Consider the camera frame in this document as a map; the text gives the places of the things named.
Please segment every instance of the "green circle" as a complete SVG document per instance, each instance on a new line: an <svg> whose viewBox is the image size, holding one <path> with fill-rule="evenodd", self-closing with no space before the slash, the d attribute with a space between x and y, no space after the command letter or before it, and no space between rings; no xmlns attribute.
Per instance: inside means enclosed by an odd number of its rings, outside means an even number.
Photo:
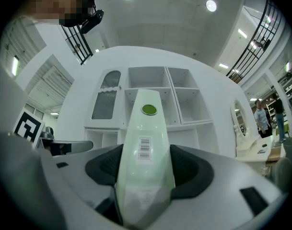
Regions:
<svg viewBox="0 0 292 230"><path fill-rule="evenodd" d="M144 105L144 106L142 106L141 111L145 115L156 115L157 114L157 109L153 105Z"/></svg>

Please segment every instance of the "frosted glass panel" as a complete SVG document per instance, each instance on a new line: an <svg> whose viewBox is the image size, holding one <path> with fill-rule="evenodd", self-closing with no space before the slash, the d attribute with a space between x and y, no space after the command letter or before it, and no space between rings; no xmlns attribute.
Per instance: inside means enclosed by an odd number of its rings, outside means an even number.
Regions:
<svg viewBox="0 0 292 230"><path fill-rule="evenodd" d="M117 91L101 92L93 109L92 119L112 119Z"/></svg>
<svg viewBox="0 0 292 230"><path fill-rule="evenodd" d="M102 82L101 89L117 87L119 84L120 76L120 71L109 72Z"/></svg>

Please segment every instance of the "fluorescent light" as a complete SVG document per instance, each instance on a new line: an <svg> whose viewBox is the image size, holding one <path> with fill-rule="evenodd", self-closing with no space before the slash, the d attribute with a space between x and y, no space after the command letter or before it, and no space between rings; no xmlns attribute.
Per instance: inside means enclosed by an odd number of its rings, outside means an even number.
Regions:
<svg viewBox="0 0 292 230"><path fill-rule="evenodd" d="M222 64L222 63L221 63L221 64L219 64L219 66L220 66L220 67L223 67L223 68L226 68L226 69L228 69L228 68L229 68L228 66L226 66L226 65L224 65L224 64Z"/></svg>
<svg viewBox="0 0 292 230"><path fill-rule="evenodd" d="M216 3L213 0L208 0L206 3L207 9L211 12L214 12L216 10Z"/></svg>
<svg viewBox="0 0 292 230"><path fill-rule="evenodd" d="M289 62L286 63L286 65L285 65L285 70L286 70L286 71L290 71L290 63L289 63Z"/></svg>
<svg viewBox="0 0 292 230"><path fill-rule="evenodd" d="M17 56L15 56L12 61L12 73L14 76L16 76L17 74L18 63L19 63L19 59Z"/></svg>
<svg viewBox="0 0 292 230"><path fill-rule="evenodd" d="M244 38L247 38L247 35L241 30L241 29L238 29L237 30L241 35L243 35Z"/></svg>
<svg viewBox="0 0 292 230"><path fill-rule="evenodd" d="M257 46L255 46L255 44L253 42L251 42L250 44L251 44L252 48L254 48L254 49L257 48Z"/></svg>

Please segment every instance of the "man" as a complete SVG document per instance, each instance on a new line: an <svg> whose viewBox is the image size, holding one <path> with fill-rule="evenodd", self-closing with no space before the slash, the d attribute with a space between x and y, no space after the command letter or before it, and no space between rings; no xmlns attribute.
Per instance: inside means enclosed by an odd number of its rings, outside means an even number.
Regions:
<svg viewBox="0 0 292 230"><path fill-rule="evenodd" d="M283 142L286 140L285 132L284 132L284 117L283 117L283 105L281 99L277 99L277 95L274 93L272 95L272 98L274 99L274 112L276 117L276 122L278 125L279 130L279 142Z"/></svg>
<svg viewBox="0 0 292 230"><path fill-rule="evenodd" d="M255 119L256 119L257 125L261 129L260 135L262 138L271 136L271 132L269 129L269 123L268 123L267 118L266 118L266 112L261 106L261 101L259 99L257 99L255 101L255 104L257 106L257 110L255 112Z"/></svg>

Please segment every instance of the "barcode sticker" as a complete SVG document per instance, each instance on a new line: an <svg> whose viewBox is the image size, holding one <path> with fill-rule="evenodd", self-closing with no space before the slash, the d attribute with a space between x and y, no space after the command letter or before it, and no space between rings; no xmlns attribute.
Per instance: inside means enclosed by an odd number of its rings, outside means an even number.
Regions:
<svg viewBox="0 0 292 230"><path fill-rule="evenodd" d="M152 161L152 138L140 137L138 161Z"/></svg>

